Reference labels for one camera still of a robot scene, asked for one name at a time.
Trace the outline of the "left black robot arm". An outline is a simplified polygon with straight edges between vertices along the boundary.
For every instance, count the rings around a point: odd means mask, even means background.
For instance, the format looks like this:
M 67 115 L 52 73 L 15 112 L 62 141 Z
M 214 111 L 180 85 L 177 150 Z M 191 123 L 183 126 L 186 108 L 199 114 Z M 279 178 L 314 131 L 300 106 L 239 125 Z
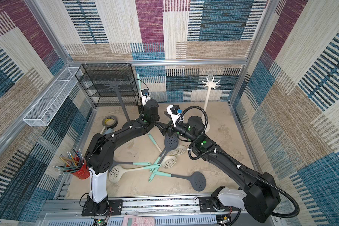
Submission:
M 147 101 L 139 118 L 125 123 L 122 129 L 110 134 L 97 133 L 93 136 L 85 154 L 85 160 L 91 174 L 91 191 L 88 202 L 98 215 L 108 210 L 106 190 L 107 173 L 114 162 L 115 150 L 123 144 L 150 132 L 159 121 L 158 102 Z

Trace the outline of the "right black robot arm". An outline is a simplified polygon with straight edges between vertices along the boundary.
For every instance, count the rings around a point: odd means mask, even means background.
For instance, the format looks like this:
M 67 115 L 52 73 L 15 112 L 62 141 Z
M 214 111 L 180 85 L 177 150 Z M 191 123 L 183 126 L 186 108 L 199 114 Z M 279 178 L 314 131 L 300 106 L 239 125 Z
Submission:
M 274 210 L 281 199 L 273 176 L 252 170 L 226 153 L 205 134 L 205 124 L 200 117 L 191 116 L 188 122 L 180 125 L 158 122 L 156 126 L 163 135 L 179 135 L 189 141 L 189 157 L 192 160 L 208 161 L 238 184 L 238 190 L 220 186 L 212 193 L 211 200 L 215 210 L 236 207 L 246 210 L 260 223 L 265 223 L 268 217 L 275 214 Z

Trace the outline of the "grey skimmer under left arm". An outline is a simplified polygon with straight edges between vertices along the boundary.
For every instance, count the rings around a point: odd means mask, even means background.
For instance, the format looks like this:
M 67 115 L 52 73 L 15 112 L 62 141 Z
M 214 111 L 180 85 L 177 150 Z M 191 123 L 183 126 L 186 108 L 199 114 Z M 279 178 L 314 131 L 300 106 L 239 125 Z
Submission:
M 149 166 L 151 165 L 151 162 L 117 162 L 113 161 L 112 167 L 117 165 L 138 165 L 138 166 Z

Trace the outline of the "grey skimmer mint handle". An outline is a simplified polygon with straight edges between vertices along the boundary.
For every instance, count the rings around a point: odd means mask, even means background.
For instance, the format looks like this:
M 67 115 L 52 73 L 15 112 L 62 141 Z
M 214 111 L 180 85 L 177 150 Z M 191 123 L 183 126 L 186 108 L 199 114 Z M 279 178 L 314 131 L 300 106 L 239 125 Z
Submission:
M 164 140 L 164 145 L 165 145 L 164 150 L 158 156 L 154 164 L 161 164 L 164 159 L 164 156 L 167 155 L 171 150 L 176 149 L 179 145 L 179 142 L 177 137 L 175 136 L 172 137 L 166 136 Z

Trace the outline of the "white skimmer mint handle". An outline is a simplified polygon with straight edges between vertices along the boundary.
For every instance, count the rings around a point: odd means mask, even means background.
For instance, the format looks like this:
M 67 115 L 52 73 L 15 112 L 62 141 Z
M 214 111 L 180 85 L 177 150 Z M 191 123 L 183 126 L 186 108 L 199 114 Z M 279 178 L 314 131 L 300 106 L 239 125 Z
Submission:
M 139 74 L 137 74 L 137 86 L 138 86 L 138 94 L 140 97 L 142 97 L 142 88 L 141 88 L 141 80 Z

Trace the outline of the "grey utensil rack stand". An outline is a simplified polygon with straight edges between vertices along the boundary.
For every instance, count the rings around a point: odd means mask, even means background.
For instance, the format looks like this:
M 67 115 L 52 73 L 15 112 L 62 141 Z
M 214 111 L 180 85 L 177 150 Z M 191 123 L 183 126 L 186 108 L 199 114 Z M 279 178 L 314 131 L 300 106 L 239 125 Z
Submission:
M 116 96 L 117 96 L 117 98 L 119 100 L 120 106 L 121 106 L 121 108 L 123 110 L 123 113 L 124 113 L 124 115 L 126 117 L 128 126 L 131 129 L 132 128 L 131 120 L 130 120 L 128 111 L 126 109 L 125 103 L 124 103 L 124 101 L 122 99 L 121 93 L 119 91 L 119 88 L 120 88 L 121 84 L 119 82 L 117 82 L 116 80 L 114 80 L 114 81 L 107 80 L 107 82 L 106 82 L 106 84 L 104 84 L 104 86 L 106 86 L 106 89 L 113 89 L 115 91 Z

